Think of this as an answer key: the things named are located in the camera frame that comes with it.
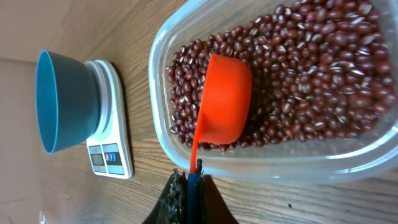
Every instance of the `measuring cup handle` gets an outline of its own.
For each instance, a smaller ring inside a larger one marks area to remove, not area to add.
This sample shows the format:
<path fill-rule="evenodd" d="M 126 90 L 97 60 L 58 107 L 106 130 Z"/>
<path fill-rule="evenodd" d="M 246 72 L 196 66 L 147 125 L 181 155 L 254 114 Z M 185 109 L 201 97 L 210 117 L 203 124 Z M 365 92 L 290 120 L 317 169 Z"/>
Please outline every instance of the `measuring cup handle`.
<path fill-rule="evenodd" d="M 191 166 L 189 170 L 189 173 L 191 174 L 195 173 L 197 169 L 197 152 L 198 152 L 199 141 L 203 131 L 203 119 L 205 119 L 203 117 L 203 111 L 199 110 L 197 128 L 195 130 L 195 137 L 193 137 L 193 143 L 192 143 Z"/>

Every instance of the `adzuki bean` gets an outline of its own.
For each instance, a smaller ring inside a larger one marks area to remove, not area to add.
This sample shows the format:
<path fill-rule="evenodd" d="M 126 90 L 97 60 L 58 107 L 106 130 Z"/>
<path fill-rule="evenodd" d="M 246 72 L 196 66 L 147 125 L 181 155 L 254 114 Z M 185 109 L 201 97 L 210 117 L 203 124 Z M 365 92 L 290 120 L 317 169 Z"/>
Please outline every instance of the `adzuki bean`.
<path fill-rule="evenodd" d="M 192 40 L 173 54 L 172 134 L 192 147 L 211 54 L 239 58 L 253 75 L 248 121 L 222 152 L 298 140 L 358 138 L 396 104 L 393 66 L 368 0 L 299 0 L 244 26 Z"/>

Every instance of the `orange measuring cup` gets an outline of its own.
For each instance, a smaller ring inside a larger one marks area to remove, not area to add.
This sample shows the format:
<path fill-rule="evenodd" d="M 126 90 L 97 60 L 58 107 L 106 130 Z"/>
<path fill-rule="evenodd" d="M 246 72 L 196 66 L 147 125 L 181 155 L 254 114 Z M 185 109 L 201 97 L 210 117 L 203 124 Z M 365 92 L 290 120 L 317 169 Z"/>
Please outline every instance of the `orange measuring cup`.
<path fill-rule="evenodd" d="M 199 142 L 230 144 L 242 134 L 251 90 L 248 65 L 236 58 L 211 55 L 193 138 L 190 173 L 196 170 Z"/>

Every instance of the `clear plastic container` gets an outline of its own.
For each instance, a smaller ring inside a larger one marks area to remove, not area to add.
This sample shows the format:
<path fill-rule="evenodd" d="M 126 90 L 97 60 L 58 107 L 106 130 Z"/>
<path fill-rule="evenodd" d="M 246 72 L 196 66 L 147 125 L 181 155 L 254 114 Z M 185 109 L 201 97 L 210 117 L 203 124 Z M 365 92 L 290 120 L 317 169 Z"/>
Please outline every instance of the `clear plastic container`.
<path fill-rule="evenodd" d="M 165 68 L 173 53 L 197 38 L 207 39 L 236 25 L 246 25 L 260 14 L 273 12 L 276 5 L 290 1 L 191 0 L 174 13 L 156 35 L 149 59 L 149 85 L 157 137 L 176 165 L 189 169 L 190 151 L 169 128 L 170 85 Z M 381 26 L 390 49 L 398 49 L 398 1 L 374 1 L 382 12 Z M 391 50 L 397 76 L 398 53 Z M 291 141 L 266 147 L 198 152 L 204 171 L 218 177 L 266 182 L 341 182 L 387 171 L 398 161 L 398 107 L 395 106 L 371 133 L 359 139 L 331 139 L 324 142 Z"/>

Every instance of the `white kitchen scale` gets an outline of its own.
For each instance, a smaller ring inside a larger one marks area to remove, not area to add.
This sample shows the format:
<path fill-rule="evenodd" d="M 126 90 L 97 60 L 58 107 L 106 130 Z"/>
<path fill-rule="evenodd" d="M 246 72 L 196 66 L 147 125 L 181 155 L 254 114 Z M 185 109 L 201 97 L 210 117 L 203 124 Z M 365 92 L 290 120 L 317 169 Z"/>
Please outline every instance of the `white kitchen scale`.
<path fill-rule="evenodd" d="M 86 140 L 91 166 L 96 175 L 128 179 L 133 169 L 120 79 L 105 60 L 85 65 L 95 74 L 100 95 L 98 127 Z"/>

